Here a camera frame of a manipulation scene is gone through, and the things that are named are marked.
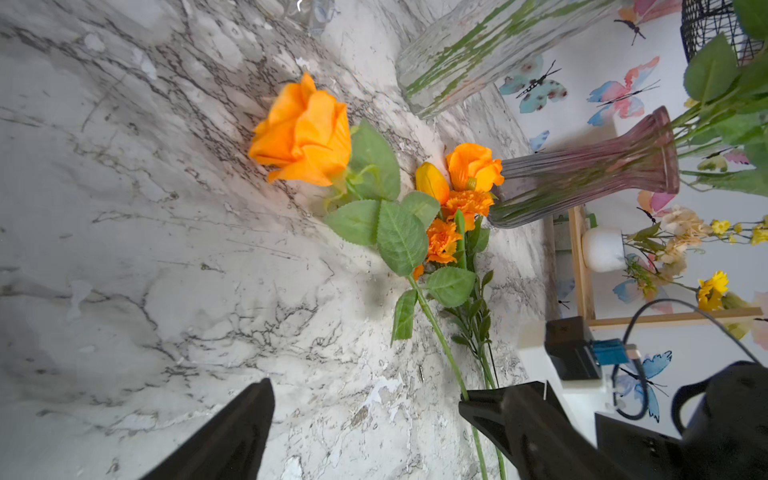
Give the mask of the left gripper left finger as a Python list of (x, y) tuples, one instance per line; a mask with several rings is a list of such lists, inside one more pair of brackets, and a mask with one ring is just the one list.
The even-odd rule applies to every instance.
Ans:
[(146, 479), (255, 479), (275, 409), (272, 383), (246, 387)]

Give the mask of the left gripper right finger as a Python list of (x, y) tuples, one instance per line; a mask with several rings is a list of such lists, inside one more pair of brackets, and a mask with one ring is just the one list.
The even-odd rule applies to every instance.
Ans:
[(506, 436), (522, 479), (626, 479), (565, 416), (527, 386), (506, 390)]

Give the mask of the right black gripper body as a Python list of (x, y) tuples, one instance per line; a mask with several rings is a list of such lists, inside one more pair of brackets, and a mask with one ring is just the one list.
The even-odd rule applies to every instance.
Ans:
[[(546, 384), (534, 381), (514, 386), (532, 388), (546, 403), (566, 417), (560, 402), (553, 395), (545, 394)], [(459, 402), (458, 408), (460, 415), (485, 435), (511, 462), (506, 436), (506, 390), (509, 387), (472, 390), (468, 393), (467, 400)], [(626, 479), (684, 477), (682, 457), (676, 439), (602, 414), (597, 414), (595, 421), (597, 443), (592, 444), (581, 435), (624, 471), (628, 475)]]

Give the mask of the orange rose pile top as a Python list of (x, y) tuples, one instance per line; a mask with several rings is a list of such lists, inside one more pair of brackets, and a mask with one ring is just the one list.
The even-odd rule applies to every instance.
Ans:
[(491, 149), (481, 145), (458, 145), (447, 155), (446, 164), (455, 191), (490, 192), (505, 181), (502, 162), (493, 158)]

